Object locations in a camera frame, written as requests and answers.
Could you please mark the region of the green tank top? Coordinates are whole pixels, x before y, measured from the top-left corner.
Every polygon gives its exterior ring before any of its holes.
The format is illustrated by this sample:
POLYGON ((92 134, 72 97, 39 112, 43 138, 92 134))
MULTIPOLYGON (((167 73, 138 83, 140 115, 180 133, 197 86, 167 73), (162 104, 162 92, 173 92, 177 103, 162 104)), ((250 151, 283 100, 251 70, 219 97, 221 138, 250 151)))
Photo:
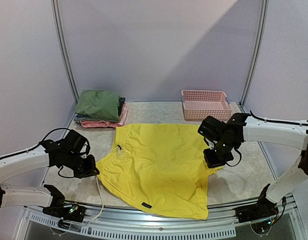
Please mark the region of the green tank top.
POLYGON ((83 89, 75 113, 95 120, 118 122, 120 95, 105 89, 83 89))

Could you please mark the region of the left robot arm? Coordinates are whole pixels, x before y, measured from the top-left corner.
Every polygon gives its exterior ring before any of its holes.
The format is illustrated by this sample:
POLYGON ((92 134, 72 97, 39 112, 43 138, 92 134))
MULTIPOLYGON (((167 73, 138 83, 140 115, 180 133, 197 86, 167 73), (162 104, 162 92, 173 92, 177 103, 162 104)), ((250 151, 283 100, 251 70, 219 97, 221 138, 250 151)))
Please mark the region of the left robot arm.
POLYGON ((9 206, 39 206, 50 209, 57 217, 68 213, 64 195, 53 185, 20 187, 6 181, 40 169, 64 167, 72 170, 73 178, 99 175, 95 157, 90 154, 86 137, 70 129, 66 136, 53 141, 44 137, 37 145, 23 151, 0 156, 0 208, 9 206))

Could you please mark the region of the yellow garment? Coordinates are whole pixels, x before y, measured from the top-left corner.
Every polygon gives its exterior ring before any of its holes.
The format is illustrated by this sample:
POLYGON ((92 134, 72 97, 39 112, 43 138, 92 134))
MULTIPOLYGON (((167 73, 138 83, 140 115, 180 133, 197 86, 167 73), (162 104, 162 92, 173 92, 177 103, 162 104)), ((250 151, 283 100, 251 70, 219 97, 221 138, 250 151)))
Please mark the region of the yellow garment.
POLYGON ((111 151, 96 163, 114 196, 146 213, 208 218, 206 144, 193 124, 131 123, 118 127, 111 151))

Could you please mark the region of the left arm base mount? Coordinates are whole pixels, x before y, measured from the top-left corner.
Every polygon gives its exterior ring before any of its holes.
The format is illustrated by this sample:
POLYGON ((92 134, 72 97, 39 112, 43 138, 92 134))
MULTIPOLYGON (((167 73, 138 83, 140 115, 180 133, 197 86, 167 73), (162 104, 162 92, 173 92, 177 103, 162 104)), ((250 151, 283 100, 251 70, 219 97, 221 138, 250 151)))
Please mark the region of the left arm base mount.
POLYGON ((68 229, 70 227, 64 221, 83 222, 86 207, 76 203, 65 203, 65 196, 53 185, 45 184, 43 187, 51 193, 52 201, 50 206, 43 207, 42 212, 46 215, 60 218, 57 224, 59 228, 68 229))

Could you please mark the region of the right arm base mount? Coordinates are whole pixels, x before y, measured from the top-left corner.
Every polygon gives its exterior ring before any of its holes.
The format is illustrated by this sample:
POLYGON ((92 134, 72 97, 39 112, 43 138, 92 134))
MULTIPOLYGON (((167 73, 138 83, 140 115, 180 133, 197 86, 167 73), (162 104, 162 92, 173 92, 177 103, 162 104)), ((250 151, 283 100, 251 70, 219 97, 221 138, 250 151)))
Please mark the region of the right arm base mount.
POLYGON ((267 184, 261 191, 257 202, 250 205, 239 206, 236 207, 235 216, 238 219, 239 223, 252 222, 260 219, 264 219, 262 222, 252 223, 251 229, 256 234, 263 234, 268 232, 271 227, 276 224, 285 212, 285 208, 287 205, 286 197, 282 197, 282 207, 283 210, 281 214, 279 214, 279 209, 276 203, 272 203, 269 201, 266 196, 266 192, 269 188, 270 184, 267 184))

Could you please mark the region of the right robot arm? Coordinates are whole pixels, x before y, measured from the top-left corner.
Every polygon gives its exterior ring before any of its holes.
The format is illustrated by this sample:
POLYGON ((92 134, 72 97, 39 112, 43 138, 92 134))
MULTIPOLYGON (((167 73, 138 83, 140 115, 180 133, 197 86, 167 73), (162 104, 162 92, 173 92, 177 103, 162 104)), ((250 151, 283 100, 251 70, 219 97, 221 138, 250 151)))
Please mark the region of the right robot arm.
POLYGON ((265 142, 300 150, 295 163, 273 184, 265 188, 260 200, 253 206, 256 218, 263 218, 286 194, 308 180, 308 120, 281 120, 261 118, 250 113, 235 113, 227 122, 206 117, 198 128, 208 149, 203 151, 207 166, 222 167, 234 159, 244 142, 265 142))

